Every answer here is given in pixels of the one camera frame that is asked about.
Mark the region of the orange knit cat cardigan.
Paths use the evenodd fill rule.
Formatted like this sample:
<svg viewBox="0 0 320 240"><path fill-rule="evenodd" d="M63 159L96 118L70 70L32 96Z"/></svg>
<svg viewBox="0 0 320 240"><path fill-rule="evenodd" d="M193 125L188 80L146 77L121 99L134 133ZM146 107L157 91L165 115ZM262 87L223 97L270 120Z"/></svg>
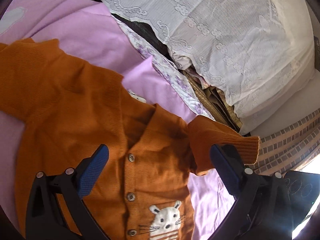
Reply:
<svg viewBox="0 0 320 240"><path fill-rule="evenodd" d="M256 161L257 137L201 115L186 123L134 99L121 81L58 40L1 45L1 111L25 124L15 175L21 230L37 172L60 174L102 144L109 160L85 204L112 239L191 239L188 178L213 168L211 146L233 145L244 163Z"/></svg>

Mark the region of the dark folded clothing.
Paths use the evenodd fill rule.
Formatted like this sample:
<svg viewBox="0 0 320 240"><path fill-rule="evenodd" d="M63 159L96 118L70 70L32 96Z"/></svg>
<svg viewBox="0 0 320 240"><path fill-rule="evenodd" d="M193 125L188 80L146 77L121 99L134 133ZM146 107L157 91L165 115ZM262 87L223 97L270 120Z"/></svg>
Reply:
<svg viewBox="0 0 320 240"><path fill-rule="evenodd" d="M147 23L137 22L137 21L129 21L117 14L112 14L116 19L120 20L121 22L125 23L130 29L144 38L146 41L149 42L158 52L160 52L163 56L169 58L168 48L165 44L163 44L155 35L152 28Z"/></svg>

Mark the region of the brick pattern curtain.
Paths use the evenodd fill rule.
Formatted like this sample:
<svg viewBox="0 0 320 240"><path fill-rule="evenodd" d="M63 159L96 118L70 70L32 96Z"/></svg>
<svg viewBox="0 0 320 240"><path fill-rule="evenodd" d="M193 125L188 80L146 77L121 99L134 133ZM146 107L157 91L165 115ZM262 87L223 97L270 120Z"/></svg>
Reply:
<svg viewBox="0 0 320 240"><path fill-rule="evenodd" d="M257 161L249 167L257 174L285 174L319 155L319 109L279 132L260 139Z"/></svg>

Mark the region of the brown woven mat stack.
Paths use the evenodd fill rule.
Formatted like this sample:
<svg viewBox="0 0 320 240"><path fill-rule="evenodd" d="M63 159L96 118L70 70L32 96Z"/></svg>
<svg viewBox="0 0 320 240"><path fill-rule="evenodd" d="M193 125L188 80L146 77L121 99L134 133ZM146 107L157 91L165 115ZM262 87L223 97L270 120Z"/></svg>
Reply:
<svg viewBox="0 0 320 240"><path fill-rule="evenodd" d="M203 89L200 80L188 71L183 70L182 74L188 79L200 103L203 104L213 118L234 129L236 132L239 132L242 127L242 122L234 113L234 108L227 105L224 93L210 86Z"/></svg>

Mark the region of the white lace cover cloth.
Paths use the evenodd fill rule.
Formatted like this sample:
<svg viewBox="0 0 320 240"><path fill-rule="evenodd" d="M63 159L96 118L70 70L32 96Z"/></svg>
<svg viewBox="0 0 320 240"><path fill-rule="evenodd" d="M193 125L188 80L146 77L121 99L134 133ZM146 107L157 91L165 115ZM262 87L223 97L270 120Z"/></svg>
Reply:
<svg viewBox="0 0 320 240"><path fill-rule="evenodd" d="M315 74L305 0L101 0L110 12L148 24L180 69L194 67L247 134Z"/></svg>

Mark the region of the floral purple white bedding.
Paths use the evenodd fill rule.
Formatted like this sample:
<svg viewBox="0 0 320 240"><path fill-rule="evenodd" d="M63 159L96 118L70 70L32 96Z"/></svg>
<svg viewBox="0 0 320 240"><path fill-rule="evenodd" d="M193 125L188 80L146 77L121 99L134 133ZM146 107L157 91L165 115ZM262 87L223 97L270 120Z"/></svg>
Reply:
<svg viewBox="0 0 320 240"><path fill-rule="evenodd" d="M144 70L143 74L148 88L134 88L133 91L148 103L158 103L186 122L190 122L197 115L214 120L200 103L188 79L177 69L173 61L163 56L125 23L120 20L116 22L142 58L152 57L152 70Z"/></svg>

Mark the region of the pink bed sheet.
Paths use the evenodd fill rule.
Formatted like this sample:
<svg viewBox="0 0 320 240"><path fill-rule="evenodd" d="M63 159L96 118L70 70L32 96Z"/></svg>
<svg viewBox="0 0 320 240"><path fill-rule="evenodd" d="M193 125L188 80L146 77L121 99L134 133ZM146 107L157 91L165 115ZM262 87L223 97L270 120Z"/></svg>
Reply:
<svg viewBox="0 0 320 240"><path fill-rule="evenodd" d="M134 88L148 88L143 74L152 70L152 57L141 57L102 3L13 0L1 19L1 43L29 37L35 42L59 39L64 52L124 76L122 84L131 93ZM22 122L1 112L1 207L17 229L14 178L23 129ZM193 239L208 239L233 205L233 197L216 170L201 177L191 174L188 188L195 210Z"/></svg>

